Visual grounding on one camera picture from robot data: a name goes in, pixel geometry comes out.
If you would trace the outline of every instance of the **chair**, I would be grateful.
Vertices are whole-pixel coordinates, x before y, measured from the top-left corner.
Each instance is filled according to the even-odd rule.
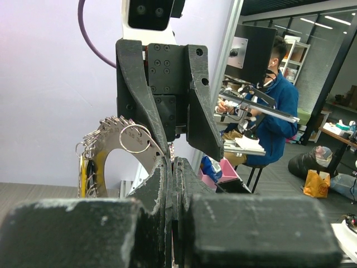
[[[254,185],[253,185],[253,189],[252,189],[252,193],[254,193],[257,185],[258,185],[258,182],[259,182],[259,179],[260,179],[260,175],[262,174],[262,171],[263,169],[267,166],[267,165],[248,165],[248,164],[243,164],[244,166],[247,166],[249,168],[252,168],[252,171],[250,172],[250,175],[249,175],[249,179],[248,179],[248,182],[247,182],[247,187],[250,186],[250,183],[252,182],[252,179],[253,179],[253,175],[254,175],[254,172],[256,169],[259,169],[258,171],[258,175],[257,175],[257,178],[255,179],[255,182],[254,182]]]

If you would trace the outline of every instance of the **black hair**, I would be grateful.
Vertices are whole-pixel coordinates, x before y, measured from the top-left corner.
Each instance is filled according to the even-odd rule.
[[[277,35],[274,39],[273,55],[275,55],[279,59],[279,65],[284,59],[287,51],[288,51],[288,46],[284,38]]]

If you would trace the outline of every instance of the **plastic bag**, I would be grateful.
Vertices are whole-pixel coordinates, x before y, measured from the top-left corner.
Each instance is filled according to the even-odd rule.
[[[347,174],[339,174],[331,179],[331,189],[353,201],[356,201],[357,178]]]
[[[311,197],[326,198],[330,187],[330,174],[309,170],[303,193]]]
[[[213,160],[209,156],[204,155],[201,161],[201,169],[204,175],[208,175],[215,183],[222,178],[222,169],[219,162]]]
[[[332,160],[332,151],[327,147],[318,146],[314,149],[316,162],[327,168]]]
[[[291,158],[288,164],[288,169],[291,174],[305,180],[310,169],[327,171],[331,159],[332,151],[329,148],[317,146],[310,152],[299,154]]]

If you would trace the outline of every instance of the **white robot part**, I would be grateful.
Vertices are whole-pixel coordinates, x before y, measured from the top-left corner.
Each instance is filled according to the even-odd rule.
[[[134,29],[129,26],[129,6],[131,0],[122,0],[122,25],[123,38],[127,40],[138,40],[143,46],[152,43],[176,45],[176,40],[170,24],[164,31]]]

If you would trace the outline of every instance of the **cable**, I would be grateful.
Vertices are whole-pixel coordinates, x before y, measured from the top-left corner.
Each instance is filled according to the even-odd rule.
[[[240,118],[239,119],[235,119],[233,116],[231,116],[230,114],[225,114],[225,115],[223,115],[223,116],[227,116],[227,117],[229,117],[230,119],[232,119],[232,120],[234,120],[234,121],[240,121],[240,120],[242,120],[242,118],[243,118],[243,115],[244,115],[244,113],[242,113],[242,115],[240,116]]]
[[[85,30],[84,27],[84,20],[83,20],[84,3],[85,0],[79,0],[78,2],[78,24],[79,24],[80,32],[82,33],[82,36],[84,38],[84,41],[87,43],[89,48],[94,52],[94,54],[97,55],[102,61],[109,64],[111,67],[117,68],[117,65],[114,62],[108,60],[102,53],[100,53],[89,39],[87,31]]]
[[[356,203],[356,199],[355,199],[355,186],[356,186],[356,181],[357,181],[357,179],[355,179],[354,184],[353,184],[352,187],[350,188],[350,193],[351,193],[351,195],[352,195],[352,197],[353,197],[353,203]]]
[[[278,80],[278,76],[277,76],[275,73],[273,73],[273,74],[275,75],[275,78],[272,78],[270,75],[266,75],[267,78],[270,78],[270,79],[273,80],[273,84],[269,85],[269,87],[272,87],[273,85],[275,85],[275,83],[276,83],[277,80]]]

